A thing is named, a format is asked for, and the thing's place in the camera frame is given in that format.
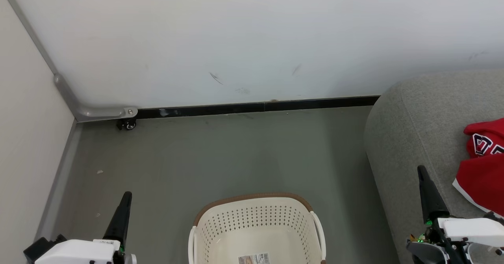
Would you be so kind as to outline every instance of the red clothing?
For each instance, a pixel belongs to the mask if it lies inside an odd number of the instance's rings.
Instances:
[[[453,185],[481,210],[504,216],[504,118],[470,124],[464,133],[471,158],[460,163]]]
[[[469,124],[464,133],[471,135],[467,142],[467,151],[471,158],[504,153],[504,118]]]

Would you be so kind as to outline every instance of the white wall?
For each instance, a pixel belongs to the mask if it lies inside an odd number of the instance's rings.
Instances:
[[[7,0],[0,0],[0,255],[25,263],[74,117]]]
[[[504,0],[18,2],[90,104],[379,95],[424,72],[504,67]]]

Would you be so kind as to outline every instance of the laundry basket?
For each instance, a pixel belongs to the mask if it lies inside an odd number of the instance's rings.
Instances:
[[[326,241],[319,218],[300,196],[251,194],[205,206],[187,253],[189,264],[325,264]]]

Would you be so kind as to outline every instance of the gray floor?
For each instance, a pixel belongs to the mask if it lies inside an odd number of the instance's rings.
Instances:
[[[131,191],[126,251],[144,264],[183,264],[204,205],[285,191],[319,215],[329,263],[398,263],[363,149],[370,109],[140,120],[127,132],[114,122],[85,124],[67,188],[74,207],[60,224],[70,238],[99,238]]]

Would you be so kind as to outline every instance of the scuff mark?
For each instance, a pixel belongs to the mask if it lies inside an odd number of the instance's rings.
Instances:
[[[168,116],[169,113],[166,111],[166,109],[159,108],[159,115],[161,115],[162,117],[165,117],[165,116]]]
[[[250,90],[247,89],[247,88],[239,88],[239,89],[236,89],[234,91],[237,92],[237,93],[241,93],[242,95],[248,95],[248,94],[250,94]]]
[[[252,116],[247,115],[247,114],[239,114],[238,116],[243,116],[243,117],[246,117],[246,118],[252,119],[252,120],[254,119]]]
[[[482,52],[474,52],[473,54],[471,54],[471,56],[469,56],[469,58],[467,60],[471,61],[472,59],[476,59],[480,55],[485,55],[485,54],[488,54],[488,53],[489,52],[487,52],[486,50],[484,50]]]
[[[217,73],[213,74],[212,72],[209,72],[209,74],[210,74],[210,75],[212,76],[212,78],[213,78],[214,80],[216,80],[219,84],[223,85],[223,83],[221,83],[221,82],[219,81],[219,77],[218,77],[218,75],[219,75],[219,74],[217,74]]]
[[[296,68],[294,68],[294,70],[292,71],[292,76],[294,76],[296,74],[296,72],[299,71],[300,68],[301,68],[301,64],[296,66]]]

